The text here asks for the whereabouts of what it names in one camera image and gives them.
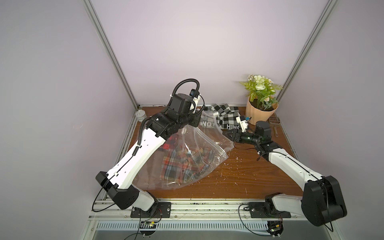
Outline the black white plaid shirt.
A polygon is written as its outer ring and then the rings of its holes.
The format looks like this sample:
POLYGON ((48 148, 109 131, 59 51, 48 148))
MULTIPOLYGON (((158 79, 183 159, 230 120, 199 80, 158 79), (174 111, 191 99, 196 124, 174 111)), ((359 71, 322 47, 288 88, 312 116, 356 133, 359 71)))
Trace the black white plaid shirt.
POLYGON ((216 119, 216 123, 222 130, 241 129, 241 122, 247 118, 240 114, 238 107, 229 106, 228 104, 204 107, 203 110, 207 113, 212 113, 216 119))

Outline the clear plastic vacuum bag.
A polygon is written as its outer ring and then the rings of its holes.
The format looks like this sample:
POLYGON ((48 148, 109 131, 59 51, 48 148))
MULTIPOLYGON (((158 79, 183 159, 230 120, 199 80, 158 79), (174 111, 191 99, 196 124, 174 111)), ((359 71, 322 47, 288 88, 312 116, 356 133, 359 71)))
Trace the clear plastic vacuum bag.
POLYGON ((213 172, 234 148, 217 124, 218 113, 204 111, 199 126, 186 125, 147 160, 133 184, 145 191, 175 190, 213 172))

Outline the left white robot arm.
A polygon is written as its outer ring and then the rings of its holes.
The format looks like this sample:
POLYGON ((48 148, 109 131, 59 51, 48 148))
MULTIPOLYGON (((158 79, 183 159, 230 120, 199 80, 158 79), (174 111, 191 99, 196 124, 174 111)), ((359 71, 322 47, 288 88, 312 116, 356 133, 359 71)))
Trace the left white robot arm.
POLYGON ((197 90, 190 95, 173 94, 162 111, 142 121, 137 142, 126 155, 107 172, 97 174, 102 190, 121 210, 129 207, 147 212, 156 210, 157 199, 136 187, 133 181, 152 154, 173 134, 186 125, 199 125, 203 111, 198 108, 200 100, 202 96, 197 90))

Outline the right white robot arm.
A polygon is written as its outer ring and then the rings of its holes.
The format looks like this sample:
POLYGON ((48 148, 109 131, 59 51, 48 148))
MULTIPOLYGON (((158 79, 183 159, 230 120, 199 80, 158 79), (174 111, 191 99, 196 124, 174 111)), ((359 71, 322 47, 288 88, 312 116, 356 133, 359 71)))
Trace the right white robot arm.
POLYGON ((258 121, 256 129, 251 131, 247 122, 242 122, 240 129, 225 130, 223 134, 234 143, 254 146, 260 158, 281 169, 303 191, 300 197, 282 193, 267 196, 264 204, 267 215, 297 214, 317 227, 347 216, 338 180, 332 176, 325 177, 292 157, 272 140, 269 123, 258 121))

